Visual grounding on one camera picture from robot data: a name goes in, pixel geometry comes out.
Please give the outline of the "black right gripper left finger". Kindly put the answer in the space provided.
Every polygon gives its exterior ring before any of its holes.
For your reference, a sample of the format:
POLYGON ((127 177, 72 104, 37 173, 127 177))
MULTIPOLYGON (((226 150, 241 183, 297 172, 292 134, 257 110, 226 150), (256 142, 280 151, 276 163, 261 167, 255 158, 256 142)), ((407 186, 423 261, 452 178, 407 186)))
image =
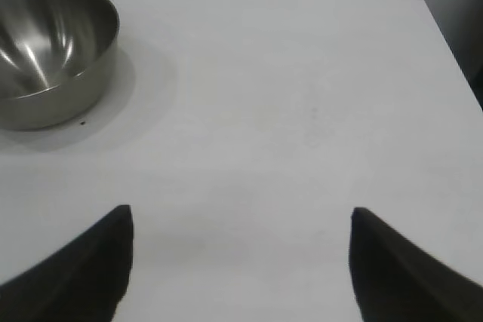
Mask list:
POLYGON ((134 259, 131 208, 119 205, 39 264, 1 285, 3 321, 111 321, 134 259))

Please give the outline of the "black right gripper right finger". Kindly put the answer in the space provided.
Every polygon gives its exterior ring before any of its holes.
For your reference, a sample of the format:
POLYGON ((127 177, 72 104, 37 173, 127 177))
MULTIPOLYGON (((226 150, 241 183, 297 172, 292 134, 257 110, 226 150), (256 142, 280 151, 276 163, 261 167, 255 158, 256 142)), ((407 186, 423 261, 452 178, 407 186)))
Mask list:
POLYGON ((351 216, 349 272, 364 321, 480 321, 482 287, 369 209, 351 216))

